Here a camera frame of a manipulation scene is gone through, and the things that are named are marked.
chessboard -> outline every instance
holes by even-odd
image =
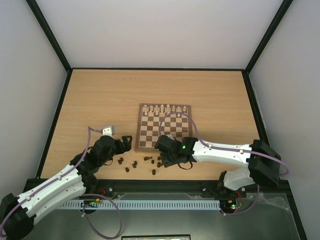
[[[155,145],[159,138],[159,124],[165,115],[172,112],[182,112],[191,116],[191,106],[140,103],[135,138],[136,152],[158,152]],[[182,114],[171,114],[166,117],[160,130],[162,135],[170,134],[178,141],[182,141],[184,137],[192,137],[192,123],[187,116]]]

chessboard border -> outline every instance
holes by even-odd
[[[137,128],[136,128],[136,135],[135,135],[135,146],[134,146],[134,151],[139,152],[139,153],[158,153],[159,151],[155,148],[152,147],[142,147],[139,146],[139,142],[140,142],[140,131],[141,131],[141,121],[142,121],[142,114],[143,111],[142,109],[144,108],[144,105],[159,105],[161,106],[161,104],[159,103],[140,103],[139,104],[139,115],[138,115],[138,123],[137,123]],[[177,106],[177,107],[184,107],[186,106],[188,115],[192,118],[192,112],[191,112],[191,105],[185,105],[185,104],[170,104],[170,106]],[[190,119],[188,118],[188,133],[191,133],[189,135],[189,137],[193,136],[193,128],[192,128],[192,122],[190,121]]]

chessboard square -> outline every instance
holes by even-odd
[[[140,141],[139,142],[139,147],[145,147],[146,146],[146,142],[145,141]]]
[[[146,146],[147,148],[151,148],[151,147],[152,147],[152,141],[147,141],[147,142],[145,143],[145,146]]]
[[[147,141],[147,136],[145,136],[145,135],[144,136],[140,136],[139,140],[140,141]]]

gray floor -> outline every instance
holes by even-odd
[[[275,195],[269,194],[267,197],[273,198]],[[265,202],[259,202],[248,213],[238,216],[223,216],[218,211],[199,210],[123,210],[122,215],[122,236],[190,234],[192,240],[299,239],[292,214]],[[89,218],[104,235],[111,237],[118,232],[119,217],[115,210],[96,211]],[[102,238],[91,230],[78,210],[55,210],[38,223],[26,239]]]

perforated metal strip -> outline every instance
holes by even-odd
[[[220,210],[215,200],[117,200],[120,210]],[[70,200],[58,209],[75,210],[84,207],[83,200]],[[90,204],[86,209],[112,210],[115,207],[107,200]]]

